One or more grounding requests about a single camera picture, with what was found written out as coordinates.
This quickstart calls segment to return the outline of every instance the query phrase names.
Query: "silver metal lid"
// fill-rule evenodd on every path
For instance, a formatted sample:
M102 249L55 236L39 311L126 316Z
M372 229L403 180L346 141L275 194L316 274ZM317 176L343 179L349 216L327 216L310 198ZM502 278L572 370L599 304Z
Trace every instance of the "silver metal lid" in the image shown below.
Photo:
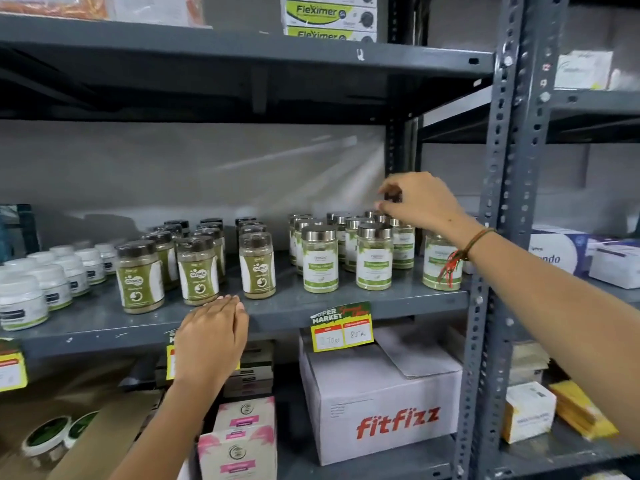
M347 230L357 230L361 224L373 223L375 219L371 217L347 217L345 220Z
M358 227L358 237L365 239L391 239L393 227L382 222L366 223Z
M302 240L308 242L328 242L336 240L338 227L333 225L311 225L302 229Z

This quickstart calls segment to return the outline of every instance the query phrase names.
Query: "shelf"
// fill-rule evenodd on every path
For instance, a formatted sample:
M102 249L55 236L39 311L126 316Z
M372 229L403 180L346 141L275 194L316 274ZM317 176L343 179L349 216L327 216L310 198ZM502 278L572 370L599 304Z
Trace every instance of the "shelf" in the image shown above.
M495 478L535 475L615 460L637 452L617 436L585 440L563 420L556 418L551 433L507 445L502 443Z
M228 283L221 291L242 296L237 259L227 271ZM278 253L277 293L264 300L243 302L251 316L251 332L308 327L309 316L358 301L371 302L374 319L467 309L467 291L435 291L424 286L421 278L421 259L412 271L394 270L391 288L384 291L363 290L355 284L355 274L340 270L340 288L318 295L304 290L302 278L289 264L288 254ZM0 330L0 337L21 339L27 359L163 344L168 339L167 332L178 328L192 309L182 302L179 290L172 290L167 293L164 306L154 312L126 314L112 278L68 308L53 312L43 324L11 333Z
M0 118L386 124L489 84L490 52L0 15Z
M485 144L491 87L424 115L423 143ZM637 143L640 92L556 89L548 143Z

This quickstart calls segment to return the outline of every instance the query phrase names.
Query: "gaska jar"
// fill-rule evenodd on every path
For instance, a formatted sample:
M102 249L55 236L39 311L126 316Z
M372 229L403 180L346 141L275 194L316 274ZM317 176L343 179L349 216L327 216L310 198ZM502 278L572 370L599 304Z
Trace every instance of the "gaska jar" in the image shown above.
M394 269L411 269L415 260L415 227L399 219L390 218L394 228Z
M302 229L302 276L305 290L329 293L338 289L337 227L310 225Z
M440 282L438 277L449 257L457 248L439 234L428 234L424 248L424 270L422 283L429 288L440 291L456 291L460 289L462 282L462 261L458 261L451 276L442 275Z
M213 239L197 235L176 240L182 298L187 305L204 305L220 292L218 257Z
M371 217L347 217L345 219L344 235L344 269L351 273L356 272L358 262L358 227L360 224L373 224Z
M116 276L124 311L138 315L160 308L164 303L164 285L156 243L147 239L129 241L118 246L116 254Z
M394 259L393 228L382 223L364 223L358 227L356 284L370 291L391 286Z
M240 272L245 297L263 299L276 293L271 234L252 232L240 236Z

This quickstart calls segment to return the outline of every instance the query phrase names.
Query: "hand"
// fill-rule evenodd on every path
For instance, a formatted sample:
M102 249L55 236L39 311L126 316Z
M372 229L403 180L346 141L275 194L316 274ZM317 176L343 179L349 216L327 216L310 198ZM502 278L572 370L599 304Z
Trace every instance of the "hand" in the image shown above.
M211 406L246 345L249 315L229 295L189 313L175 334L175 380Z

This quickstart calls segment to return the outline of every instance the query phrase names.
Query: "white box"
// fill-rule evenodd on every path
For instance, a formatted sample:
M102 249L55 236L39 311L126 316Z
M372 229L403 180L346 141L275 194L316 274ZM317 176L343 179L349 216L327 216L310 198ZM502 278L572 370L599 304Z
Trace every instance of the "white box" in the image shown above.
M283 0L282 25L377 32L378 11L368 7Z
M640 288L640 249L631 242L597 248L589 276L620 288Z
M377 344L300 354L307 407L321 465L452 434L462 368L407 379Z
M502 424L502 437L509 443L551 431L556 414L556 396L537 382L510 386Z

